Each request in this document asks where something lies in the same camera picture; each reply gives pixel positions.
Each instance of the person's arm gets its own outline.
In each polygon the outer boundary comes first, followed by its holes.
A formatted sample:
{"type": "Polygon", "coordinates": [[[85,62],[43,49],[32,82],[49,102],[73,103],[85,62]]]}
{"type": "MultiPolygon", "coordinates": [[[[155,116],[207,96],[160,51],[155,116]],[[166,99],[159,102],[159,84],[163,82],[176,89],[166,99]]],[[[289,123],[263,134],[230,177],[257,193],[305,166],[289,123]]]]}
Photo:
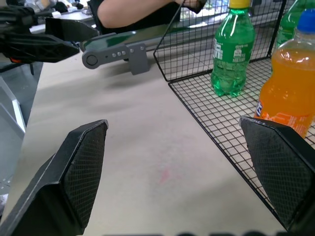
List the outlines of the person's arm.
{"type": "Polygon", "coordinates": [[[105,28],[120,28],[138,22],[171,2],[173,0],[104,0],[97,16],[105,28]]]}

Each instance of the orange label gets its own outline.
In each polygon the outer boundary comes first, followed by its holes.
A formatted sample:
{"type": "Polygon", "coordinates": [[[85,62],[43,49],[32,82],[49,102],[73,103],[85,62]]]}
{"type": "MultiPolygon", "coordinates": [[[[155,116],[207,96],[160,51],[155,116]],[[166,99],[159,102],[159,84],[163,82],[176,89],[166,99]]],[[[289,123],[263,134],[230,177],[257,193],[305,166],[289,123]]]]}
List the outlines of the orange label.
{"type": "Polygon", "coordinates": [[[310,126],[310,116],[292,116],[284,113],[277,113],[275,116],[271,117],[268,112],[263,110],[263,103],[258,101],[255,118],[271,120],[280,124],[284,124],[293,128],[300,136],[305,137],[306,132],[310,126]]]}

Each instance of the black wire basket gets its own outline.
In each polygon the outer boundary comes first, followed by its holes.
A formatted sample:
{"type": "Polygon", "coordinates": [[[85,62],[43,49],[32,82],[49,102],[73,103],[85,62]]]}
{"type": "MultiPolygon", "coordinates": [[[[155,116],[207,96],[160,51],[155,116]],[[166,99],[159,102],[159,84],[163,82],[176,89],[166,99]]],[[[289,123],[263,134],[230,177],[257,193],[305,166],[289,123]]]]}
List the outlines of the black wire basket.
{"type": "MultiPolygon", "coordinates": [[[[262,85],[271,76],[271,55],[283,14],[292,0],[253,0],[250,17],[256,31],[247,81],[238,97],[218,97],[210,82],[214,34],[228,12],[227,0],[208,0],[195,14],[183,8],[174,16],[154,57],[168,85],[238,173],[281,222],[258,180],[241,127],[241,116],[253,117],[262,85]]],[[[306,141],[315,148],[315,127],[306,141]]]]}

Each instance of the green liquid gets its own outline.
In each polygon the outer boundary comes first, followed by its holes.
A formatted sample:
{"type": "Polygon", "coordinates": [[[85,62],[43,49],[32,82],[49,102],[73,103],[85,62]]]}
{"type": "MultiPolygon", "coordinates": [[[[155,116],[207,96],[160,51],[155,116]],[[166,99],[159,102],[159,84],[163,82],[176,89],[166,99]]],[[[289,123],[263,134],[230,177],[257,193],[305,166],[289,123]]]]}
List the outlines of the green liquid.
{"type": "Polygon", "coordinates": [[[305,9],[315,8],[315,0],[296,0],[289,11],[283,16],[278,36],[276,47],[292,39],[294,36],[294,29],[299,23],[302,12],[305,9]]]}
{"type": "Polygon", "coordinates": [[[230,9],[215,35],[211,83],[218,96],[238,96],[246,82],[255,30],[248,9],[230,9]]]}

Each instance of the beige table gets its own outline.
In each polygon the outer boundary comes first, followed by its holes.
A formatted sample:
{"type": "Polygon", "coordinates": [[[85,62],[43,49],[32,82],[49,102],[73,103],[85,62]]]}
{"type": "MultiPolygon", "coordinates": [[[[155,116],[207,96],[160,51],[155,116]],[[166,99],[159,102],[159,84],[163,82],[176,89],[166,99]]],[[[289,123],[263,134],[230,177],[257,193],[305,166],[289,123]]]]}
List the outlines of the beige table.
{"type": "Polygon", "coordinates": [[[67,133],[103,118],[103,172],[85,236],[282,230],[156,64],[132,76],[123,61],[86,69],[81,55],[43,66],[5,217],[67,133]]]}

